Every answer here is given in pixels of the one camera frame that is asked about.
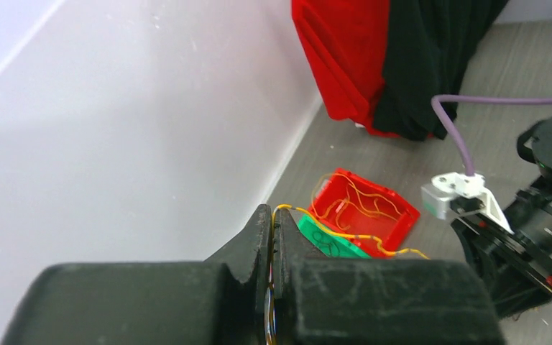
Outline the green plastic bin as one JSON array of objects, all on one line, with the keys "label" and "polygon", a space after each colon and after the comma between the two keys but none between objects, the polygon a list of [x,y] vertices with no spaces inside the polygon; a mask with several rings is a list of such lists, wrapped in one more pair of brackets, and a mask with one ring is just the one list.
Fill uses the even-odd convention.
[{"label": "green plastic bin", "polygon": [[301,234],[327,257],[371,258],[349,240],[322,231],[317,223],[307,215],[303,215],[297,225]]}]

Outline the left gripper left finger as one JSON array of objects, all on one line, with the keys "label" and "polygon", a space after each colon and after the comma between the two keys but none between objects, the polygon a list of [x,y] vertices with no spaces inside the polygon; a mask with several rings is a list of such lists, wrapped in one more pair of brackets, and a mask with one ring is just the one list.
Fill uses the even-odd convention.
[{"label": "left gripper left finger", "polygon": [[271,209],[208,259],[65,263],[29,286],[3,344],[265,344]]}]

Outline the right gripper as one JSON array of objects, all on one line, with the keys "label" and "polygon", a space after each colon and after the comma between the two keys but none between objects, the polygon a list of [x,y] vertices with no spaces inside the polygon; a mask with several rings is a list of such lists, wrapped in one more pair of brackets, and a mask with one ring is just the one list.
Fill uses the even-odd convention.
[{"label": "right gripper", "polygon": [[451,224],[500,318],[552,302],[552,200],[514,201],[504,214],[511,232],[479,213]]}]

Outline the red plastic bin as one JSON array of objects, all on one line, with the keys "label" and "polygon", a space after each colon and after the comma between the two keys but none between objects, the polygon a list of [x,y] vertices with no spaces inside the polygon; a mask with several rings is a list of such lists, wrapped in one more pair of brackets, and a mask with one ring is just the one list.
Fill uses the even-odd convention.
[{"label": "red plastic bin", "polygon": [[342,168],[319,178],[308,212],[335,233],[332,236],[380,259],[412,252],[403,242],[420,218],[420,212],[395,191]]}]

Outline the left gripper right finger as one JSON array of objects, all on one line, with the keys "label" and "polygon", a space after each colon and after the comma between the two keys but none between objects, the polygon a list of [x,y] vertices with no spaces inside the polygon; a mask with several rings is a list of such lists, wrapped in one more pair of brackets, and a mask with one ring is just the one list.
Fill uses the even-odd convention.
[{"label": "left gripper right finger", "polygon": [[305,258],[272,212],[272,343],[504,344],[479,278],[460,262]]}]

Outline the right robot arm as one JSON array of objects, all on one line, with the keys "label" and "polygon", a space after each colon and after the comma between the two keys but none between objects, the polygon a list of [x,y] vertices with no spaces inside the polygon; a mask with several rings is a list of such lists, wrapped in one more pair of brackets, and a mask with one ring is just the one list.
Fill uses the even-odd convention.
[{"label": "right robot arm", "polygon": [[482,215],[477,199],[458,197],[452,207],[467,212],[451,227],[499,318],[552,302],[552,117],[517,138],[517,153],[540,175],[504,209],[509,230]]}]

